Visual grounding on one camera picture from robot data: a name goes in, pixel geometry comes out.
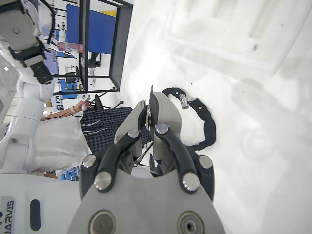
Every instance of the person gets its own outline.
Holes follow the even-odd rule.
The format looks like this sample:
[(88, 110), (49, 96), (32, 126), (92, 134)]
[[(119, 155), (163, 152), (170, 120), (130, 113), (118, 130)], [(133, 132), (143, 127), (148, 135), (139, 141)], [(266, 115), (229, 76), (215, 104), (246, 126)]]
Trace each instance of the person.
[[(74, 112), (77, 114), (82, 111), (83, 104), (89, 108), (88, 101), (80, 101), (72, 108), (48, 115), (42, 118), (41, 121), (56, 117), (65, 118), (73, 115)], [(102, 147), (114, 141), (115, 133), (131, 111), (131, 107), (119, 107), (83, 113), (80, 121), (81, 130), (92, 153), (98, 152)], [(146, 128), (143, 129), (141, 137), (143, 145), (152, 141), (150, 132)]]
[[(116, 131), (132, 111), (131, 107), (120, 107), (82, 112), (83, 104), (89, 107), (87, 101), (81, 101), (41, 119), (35, 136), (37, 154), (32, 174), (43, 176), (45, 172), (81, 165), (86, 155), (114, 141)], [(143, 145), (152, 141), (146, 128), (141, 137)]]

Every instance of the black chair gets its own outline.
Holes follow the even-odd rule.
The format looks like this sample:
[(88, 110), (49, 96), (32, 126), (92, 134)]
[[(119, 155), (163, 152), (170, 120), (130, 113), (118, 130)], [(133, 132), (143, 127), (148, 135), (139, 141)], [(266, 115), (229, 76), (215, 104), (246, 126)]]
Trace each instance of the black chair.
[(76, 72), (67, 72), (65, 73), (66, 75), (66, 84), (73, 84), (73, 83), (77, 83), (79, 81), (79, 78), (77, 78), (76, 76)]
[[(104, 110), (104, 108), (107, 108), (107, 109), (111, 109), (110, 107), (107, 107), (107, 106), (104, 106), (102, 105), (102, 102), (100, 100), (100, 97), (105, 95), (107, 93), (103, 93), (102, 95), (98, 96), (97, 94), (95, 95), (94, 97), (94, 100), (92, 100), (90, 102), (90, 107), (87, 109), (87, 111), (99, 111), (99, 110)], [(122, 105), (124, 103), (124, 101), (120, 101), (120, 103), (118, 105), (116, 105), (115, 107), (113, 108), (117, 108), (118, 106)]]

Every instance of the wristband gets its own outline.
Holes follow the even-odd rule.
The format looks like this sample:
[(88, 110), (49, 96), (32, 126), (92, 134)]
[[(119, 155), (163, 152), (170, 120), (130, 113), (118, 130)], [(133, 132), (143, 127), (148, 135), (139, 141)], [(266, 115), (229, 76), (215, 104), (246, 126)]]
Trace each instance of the wristband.
[(70, 107), (70, 110), (71, 110), (71, 112), (73, 113), (73, 114), (76, 114), (77, 112), (74, 110), (74, 108), (71, 106)]

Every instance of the black cable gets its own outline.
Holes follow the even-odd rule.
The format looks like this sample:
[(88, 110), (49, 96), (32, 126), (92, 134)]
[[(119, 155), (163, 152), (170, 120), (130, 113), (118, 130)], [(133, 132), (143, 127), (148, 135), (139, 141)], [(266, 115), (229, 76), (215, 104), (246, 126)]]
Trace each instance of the black cable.
[(83, 117), (83, 115), (76, 116), (76, 115), (71, 114), (70, 112), (66, 112), (66, 113), (64, 113), (64, 114), (62, 114), (62, 115), (60, 115), (60, 116), (53, 117), (53, 118), (61, 118), (61, 117), (63, 117), (65, 114), (70, 114), (71, 116), (74, 116), (74, 117)]
[(48, 36), (48, 41), (47, 41), (47, 44), (49, 45), (51, 43), (52, 35), (53, 35), (54, 31), (55, 31), (55, 11), (50, 6), (50, 4), (48, 4), (45, 0), (39, 0), (39, 1), (41, 1), (45, 6), (47, 6), (48, 9), (51, 11), (51, 14), (52, 14), (52, 26), (51, 26), (51, 30), (50, 30), (50, 33), (49, 33), (49, 36)]

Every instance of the person's hand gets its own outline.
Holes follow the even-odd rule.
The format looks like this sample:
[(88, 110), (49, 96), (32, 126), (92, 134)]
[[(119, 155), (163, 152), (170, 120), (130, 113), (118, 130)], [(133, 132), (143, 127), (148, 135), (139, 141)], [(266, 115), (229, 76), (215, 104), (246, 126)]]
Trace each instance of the person's hand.
[(82, 111), (82, 105), (85, 104), (87, 108), (89, 108), (89, 102), (88, 101), (80, 101), (78, 104), (76, 104), (75, 106), (73, 106), (73, 109), (75, 110), (75, 112), (80, 112)]

